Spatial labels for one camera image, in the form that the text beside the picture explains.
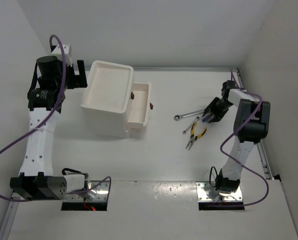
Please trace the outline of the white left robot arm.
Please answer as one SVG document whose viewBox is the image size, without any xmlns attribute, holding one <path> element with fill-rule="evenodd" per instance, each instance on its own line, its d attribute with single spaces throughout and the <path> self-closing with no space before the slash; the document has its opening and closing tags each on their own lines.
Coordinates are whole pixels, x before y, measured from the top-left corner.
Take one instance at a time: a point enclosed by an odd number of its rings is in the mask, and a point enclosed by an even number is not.
<svg viewBox="0 0 298 240">
<path fill-rule="evenodd" d="M 36 60 L 27 93 L 30 135 L 19 174 L 9 182 L 10 188 L 26 201 L 62 200 L 68 192 L 85 187 L 85 174 L 57 177 L 52 168 L 54 132 L 64 92 L 87 87 L 84 61 L 78 60 L 77 66 L 79 74 L 53 55 Z"/>
</svg>

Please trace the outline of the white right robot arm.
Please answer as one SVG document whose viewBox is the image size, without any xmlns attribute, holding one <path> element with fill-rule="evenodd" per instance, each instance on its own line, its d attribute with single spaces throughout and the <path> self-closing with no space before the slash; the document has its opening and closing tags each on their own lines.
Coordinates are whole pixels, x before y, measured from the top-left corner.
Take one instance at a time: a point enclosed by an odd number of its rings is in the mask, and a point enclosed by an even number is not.
<svg viewBox="0 0 298 240">
<path fill-rule="evenodd" d="M 233 80 L 223 83 L 221 96 L 215 97 L 206 107 L 202 121 L 219 122 L 231 106 L 237 107 L 233 126 L 234 145 L 215 179 L 216 191 L 230 194 L 236 192 L 240 185 L 241 173 L 250 152 L 268 134 L 271 104 L 238 89 Z"/>
</svg>

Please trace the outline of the blue handled screwdriver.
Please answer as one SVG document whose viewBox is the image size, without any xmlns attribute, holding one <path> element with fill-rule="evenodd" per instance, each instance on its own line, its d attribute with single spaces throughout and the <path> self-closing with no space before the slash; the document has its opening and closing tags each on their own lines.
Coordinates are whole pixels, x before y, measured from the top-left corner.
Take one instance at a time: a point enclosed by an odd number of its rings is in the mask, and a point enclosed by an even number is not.
<svg viewBox="0 0 298 240">
<path fill-rule="evenodd" d="M 211 113 L 208 113 L 205 116 L 203 116 L 202 122 L 203 123 L 209 123 L 212 118 L 213 118 L 213 115 Z"/>
</svg>

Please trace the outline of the white drawer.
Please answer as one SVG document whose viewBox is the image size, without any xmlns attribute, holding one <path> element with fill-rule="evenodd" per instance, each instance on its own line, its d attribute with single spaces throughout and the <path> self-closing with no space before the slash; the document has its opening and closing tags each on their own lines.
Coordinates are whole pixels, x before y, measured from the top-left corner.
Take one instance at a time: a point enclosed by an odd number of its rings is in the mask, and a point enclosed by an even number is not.
<svg viewBox="0 0 298 240">
<path fill-rule="evenodd" d="M 151 110 L 151 83 L 134 83 L 130 112 L 127 127 L 132 129 L 144 129 L 147 126 L 149 110 Z"/>
</svg>

